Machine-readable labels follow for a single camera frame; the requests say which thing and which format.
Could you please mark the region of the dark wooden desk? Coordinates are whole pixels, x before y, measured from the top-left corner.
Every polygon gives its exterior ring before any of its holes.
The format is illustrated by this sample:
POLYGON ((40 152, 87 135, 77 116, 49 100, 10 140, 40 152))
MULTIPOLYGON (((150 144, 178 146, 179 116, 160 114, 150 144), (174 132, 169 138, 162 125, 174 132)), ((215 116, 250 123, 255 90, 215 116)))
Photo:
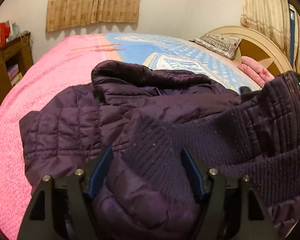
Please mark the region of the dark wooden desk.
POLYGON ((29 32, 23 33, 0 48, 0 105, 13 87, 8 72, 15 65, 22 75, 33 66, 32 35, 29 32))

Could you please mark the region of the cream wooden bed headboard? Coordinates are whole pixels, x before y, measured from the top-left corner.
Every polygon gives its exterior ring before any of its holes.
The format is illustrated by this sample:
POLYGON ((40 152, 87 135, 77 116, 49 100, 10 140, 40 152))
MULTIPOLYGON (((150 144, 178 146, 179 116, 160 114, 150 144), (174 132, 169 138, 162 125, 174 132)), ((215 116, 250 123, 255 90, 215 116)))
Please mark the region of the cream wooden bed headboard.
POLYGON ((259 62, 273 76, 292 70, 292 66, 284 53, 268 37, 262 33, 242 27, 226 26, 208 32, 212 35, 223 35, 241 38, 235 60, 241 62, 242 56, 247 56, 259 62))

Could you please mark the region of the beige floral window curtain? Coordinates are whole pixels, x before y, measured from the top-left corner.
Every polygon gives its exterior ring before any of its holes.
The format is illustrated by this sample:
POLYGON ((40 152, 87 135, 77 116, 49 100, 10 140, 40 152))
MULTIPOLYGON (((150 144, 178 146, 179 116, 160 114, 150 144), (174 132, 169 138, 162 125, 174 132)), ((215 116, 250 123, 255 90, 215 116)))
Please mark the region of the beige floral window curtain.
POLYGON ((137 23, 139 9, 140 0, 48 0, 45 31, 94 23, 137 23))

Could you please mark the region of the dark purple quilted jacket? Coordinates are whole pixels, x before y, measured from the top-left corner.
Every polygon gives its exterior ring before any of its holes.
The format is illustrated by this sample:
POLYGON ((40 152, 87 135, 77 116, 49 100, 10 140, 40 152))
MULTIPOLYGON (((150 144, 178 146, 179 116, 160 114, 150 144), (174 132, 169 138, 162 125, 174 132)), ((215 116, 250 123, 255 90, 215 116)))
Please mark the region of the dark purple quilted jacket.
POLYGON ((256 184, 277 239, 300 222, 300 110, 283 104, 282 74, 252 92, 205 75, 104 61, 20 122, 33 193, 111 147, 93 212, 110 239, 187 239, 199 212, 181 162, 186 147, 208 167, 256 184))

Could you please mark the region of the grey patterned pillow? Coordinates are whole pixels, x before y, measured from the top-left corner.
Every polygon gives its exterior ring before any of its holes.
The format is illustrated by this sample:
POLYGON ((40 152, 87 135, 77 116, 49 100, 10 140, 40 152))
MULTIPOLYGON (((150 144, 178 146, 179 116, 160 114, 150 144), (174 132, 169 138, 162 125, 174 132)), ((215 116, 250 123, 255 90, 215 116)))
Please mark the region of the grey patterned pillow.
POLYGON ((201 38, 194 38, 193 41, 214 53, 233 60, 237 53, 242 38, 227 35, 206 34, 201 38))

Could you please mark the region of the red gift box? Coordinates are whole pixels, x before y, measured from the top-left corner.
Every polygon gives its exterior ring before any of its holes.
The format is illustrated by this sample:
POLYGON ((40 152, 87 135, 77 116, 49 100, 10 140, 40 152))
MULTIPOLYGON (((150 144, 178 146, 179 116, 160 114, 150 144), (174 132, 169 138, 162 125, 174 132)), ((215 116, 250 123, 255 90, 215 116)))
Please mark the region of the red gift box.
POLYGON ((10 26, 8 23, 0 23, 0 47, 6 44, 6 39, 10 35, 10 26))

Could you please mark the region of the beige curtain behind headboard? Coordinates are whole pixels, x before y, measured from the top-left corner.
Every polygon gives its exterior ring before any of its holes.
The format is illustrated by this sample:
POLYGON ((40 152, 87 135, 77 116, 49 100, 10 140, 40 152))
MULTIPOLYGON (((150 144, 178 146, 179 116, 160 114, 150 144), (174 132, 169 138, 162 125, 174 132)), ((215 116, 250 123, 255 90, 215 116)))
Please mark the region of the beige curtain behind headboard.
POLYGON ((285 54, 300 74, 300 15, 288 0, 243 0, 241 25, 254 29, 285 54))

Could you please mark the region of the folded pink floral quilt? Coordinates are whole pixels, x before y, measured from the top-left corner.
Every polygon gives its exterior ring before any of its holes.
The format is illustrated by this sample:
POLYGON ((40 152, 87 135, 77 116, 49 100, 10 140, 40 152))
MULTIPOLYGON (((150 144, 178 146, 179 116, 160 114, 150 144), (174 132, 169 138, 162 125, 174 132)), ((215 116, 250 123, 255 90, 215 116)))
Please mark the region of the folded pink floral quilt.
POLYGON ((247 56, 241 56, 241 63, 238 65, 238 69, 249 76, 261 88, 275 78, 262 64, 247 56))

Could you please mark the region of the pink and blue bed blanket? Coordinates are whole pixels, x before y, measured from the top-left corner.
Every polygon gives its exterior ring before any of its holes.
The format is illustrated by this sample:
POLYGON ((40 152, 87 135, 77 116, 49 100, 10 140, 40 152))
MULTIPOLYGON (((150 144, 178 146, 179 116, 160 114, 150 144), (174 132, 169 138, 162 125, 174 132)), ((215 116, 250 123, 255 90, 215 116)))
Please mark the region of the pink and blue bed blanket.
POLYGON ((141 64, 152 70, 179 69, 204 74, 238 91, 259 86, 237 64, 195 43, 153 34, 75 35, 42 56, 7 94, 0 106, 0 230, 16 239, 30 201, 19 120, 42 109, 67 87, 90 83, 102 61, 141 64))

